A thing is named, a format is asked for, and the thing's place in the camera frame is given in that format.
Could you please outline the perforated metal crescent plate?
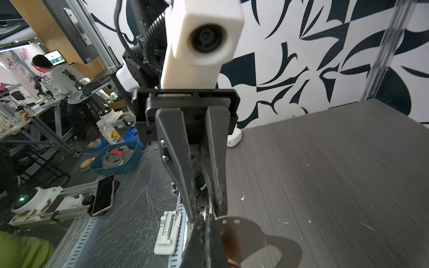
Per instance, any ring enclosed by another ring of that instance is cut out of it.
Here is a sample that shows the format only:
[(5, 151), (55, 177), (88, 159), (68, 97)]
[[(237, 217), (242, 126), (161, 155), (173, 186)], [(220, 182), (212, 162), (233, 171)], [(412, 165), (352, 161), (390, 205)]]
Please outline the perforated metal crescent plate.
[(277, 268), (297, 268), (302, 260), (301, 246), (294, 240), (272, 236), (263, 232), (261, 227), (247, 218), (223, 216), (216, 220), (220, 238), (227, 233), (235, 236), (240, 243), (240, 264), (259, 250), (272, 246), (281, 253)]

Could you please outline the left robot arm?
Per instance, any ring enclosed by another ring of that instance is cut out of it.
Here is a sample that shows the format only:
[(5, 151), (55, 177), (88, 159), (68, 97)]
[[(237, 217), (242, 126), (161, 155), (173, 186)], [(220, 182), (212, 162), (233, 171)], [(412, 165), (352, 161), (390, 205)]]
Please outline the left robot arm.
[(132, 93), (140, 141), (158, 143), (191, 220), (199, 213), (192, 159), (201, 164), (214, 215), (225, 216), (227, 138), (240, 97), (234, 89), (218, 89), (217, 80), (244, 27), (241, 3), (134, 1), (134, 13), (137, 45), (118, 33), (125, 64), (114, 81)]

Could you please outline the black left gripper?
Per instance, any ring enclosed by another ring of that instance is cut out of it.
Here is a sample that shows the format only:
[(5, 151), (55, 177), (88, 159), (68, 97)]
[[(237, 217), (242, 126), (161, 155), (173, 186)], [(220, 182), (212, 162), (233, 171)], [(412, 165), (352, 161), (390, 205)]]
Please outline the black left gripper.
[(213, 212), (216, 216), (228, 212), (226, 145), (238, 121), (239, 103), (234, 89), (141, 89), (133, 93), (140, 142), (159, 140), (163, 165), (179, 189), (190, 222), (198, 210), (189, 143), (198, 144), (202, 137), (201, 166)]

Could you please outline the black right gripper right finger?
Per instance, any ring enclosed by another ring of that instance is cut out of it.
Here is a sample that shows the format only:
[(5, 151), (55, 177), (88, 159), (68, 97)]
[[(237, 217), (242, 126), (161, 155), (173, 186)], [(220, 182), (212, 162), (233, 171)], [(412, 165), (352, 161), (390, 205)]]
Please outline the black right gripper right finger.
[(207, 216), (205, 224), (205, 267), (230, 268), (213, 214)]

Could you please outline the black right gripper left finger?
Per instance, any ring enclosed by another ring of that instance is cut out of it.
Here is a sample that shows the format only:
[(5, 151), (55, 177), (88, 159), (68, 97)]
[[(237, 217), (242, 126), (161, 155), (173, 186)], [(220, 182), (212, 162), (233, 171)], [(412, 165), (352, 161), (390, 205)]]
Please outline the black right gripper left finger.
[(203, 217), (196, 216), (180, 268), (204, 268), (204, 229)]

